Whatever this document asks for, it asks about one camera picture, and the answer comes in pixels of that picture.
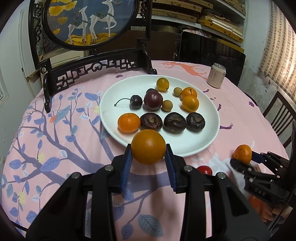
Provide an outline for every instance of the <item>beverage can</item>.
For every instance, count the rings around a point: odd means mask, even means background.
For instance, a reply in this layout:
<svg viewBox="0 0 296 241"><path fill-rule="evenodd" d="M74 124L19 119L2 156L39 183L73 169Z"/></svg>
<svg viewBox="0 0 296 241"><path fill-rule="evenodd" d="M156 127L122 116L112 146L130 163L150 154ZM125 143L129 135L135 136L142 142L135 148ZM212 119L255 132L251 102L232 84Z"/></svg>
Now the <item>beverage can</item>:
<svg viewBox="0 0 296 241"><path fill-rule="evenodd" d="M207 83L214 88L221 88L222 82L226 75L226 68L220 64L212 65Z"/></svg>

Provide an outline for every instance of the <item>cherry stem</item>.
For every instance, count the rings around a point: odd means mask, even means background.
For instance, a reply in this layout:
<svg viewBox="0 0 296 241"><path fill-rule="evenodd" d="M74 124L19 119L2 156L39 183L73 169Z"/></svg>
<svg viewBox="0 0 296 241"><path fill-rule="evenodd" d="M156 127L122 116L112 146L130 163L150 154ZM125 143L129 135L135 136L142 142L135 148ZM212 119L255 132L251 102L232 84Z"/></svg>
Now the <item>cherry stem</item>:
<svg viewBox="0 0 296 241"><path fill-rule="evenodd" d="M122 99L120 99L119 101L121 101L121 100L130 100L130 99L128 99L128 98L122 98Z"/></svg>

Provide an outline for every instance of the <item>round table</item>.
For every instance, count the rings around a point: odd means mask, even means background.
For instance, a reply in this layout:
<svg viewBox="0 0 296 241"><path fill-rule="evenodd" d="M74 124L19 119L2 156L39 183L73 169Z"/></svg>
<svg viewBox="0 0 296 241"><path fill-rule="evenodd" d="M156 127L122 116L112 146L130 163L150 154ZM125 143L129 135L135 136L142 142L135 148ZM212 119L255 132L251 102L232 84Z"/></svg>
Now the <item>round table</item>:
<svg viewBox="0 0 296 241"><path fill-rule="evenodd" d="M219 112L217 138L204 151L185 158L188 165L208 165L213 175L225 172L248 197L243 190L243 176L229 164L238 145L247 144L255 152L272 151L288 158L259 108L227 78L220 89L215 89L206 83L209 66L169 61L153 61L152 65L158 74L195 85L211 98ZM89 72L54 96L50 113L43 108L43 92L38 94L23 116L3 170L2 206L12 221L28 228L71 173L94 173L124 153L125 148L109 136L100 122L99 102L117 81L142 74L146 73L114 68ZM263 165L261 170L268 171ZM152 166L133 161L127 189L112 199L118 240L179 240L185 194L173 192L164 160ZM206 199L210 212L208 196ZM87 236L90 215L89 198Z"/></svg>

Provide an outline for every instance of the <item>white plate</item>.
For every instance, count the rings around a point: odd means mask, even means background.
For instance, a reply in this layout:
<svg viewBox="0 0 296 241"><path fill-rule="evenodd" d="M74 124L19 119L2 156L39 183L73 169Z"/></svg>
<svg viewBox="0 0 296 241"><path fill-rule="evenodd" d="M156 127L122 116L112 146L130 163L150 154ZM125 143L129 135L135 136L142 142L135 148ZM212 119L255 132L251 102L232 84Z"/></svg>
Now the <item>white plate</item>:
<svg viewBox="0 0 296 241"><path fill-rule="evenodd" d="M127 146L128 143L131 143L137 132L131 134L121 133L117 127L117 120L124 113L132 112L141 117L144 113L147 113L147 111L143 108L131 110L129 108L129 100L122 100L116 106L114 106L114 104L119 99L130 98L132 95L139 95L144 99L147 89L155 88L156 81L160 77L165 77L170 82L170 88L168 91L166 93L161 92L163 100L170 100L173 103L173 109L171 112L180 113L184 118L186 118L188 113L181 110L181 101L178 97L173 95L173 90L175 87L180 87L182 89L192 87L197 91L197 98L200 102L200 106L196 112L204 117L206 125L199 133L193 133L187 129L180 134L171 134L163 129L161 129L159 133L165 139L165 142L170 144L175 155L186 157L204 150L218 135L220 128L218 111L209 97L207 97L201 90L185 81L173 77L151 74L139 75L121 80L112 85L104 93L100 102L101 121L105 129L120 144ZM162 120L164 120L168 114L162 110L158 110L155 113L158 114Z"/></svg>

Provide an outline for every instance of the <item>red cherry tomato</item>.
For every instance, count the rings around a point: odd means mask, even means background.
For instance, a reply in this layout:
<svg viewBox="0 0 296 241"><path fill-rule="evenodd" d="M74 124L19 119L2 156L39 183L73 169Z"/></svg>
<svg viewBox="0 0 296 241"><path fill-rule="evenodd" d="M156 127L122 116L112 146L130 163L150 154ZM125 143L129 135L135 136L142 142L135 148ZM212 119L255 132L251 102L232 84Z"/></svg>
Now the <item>red cherry tomato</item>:
<svg viewBox="0 0 296 241"><path fill-rule="evenodd" d="M197 168L197 170L199 170L202 174L207 174L210 176L213 175L213 171L209 166L200 166Z"/></svg>

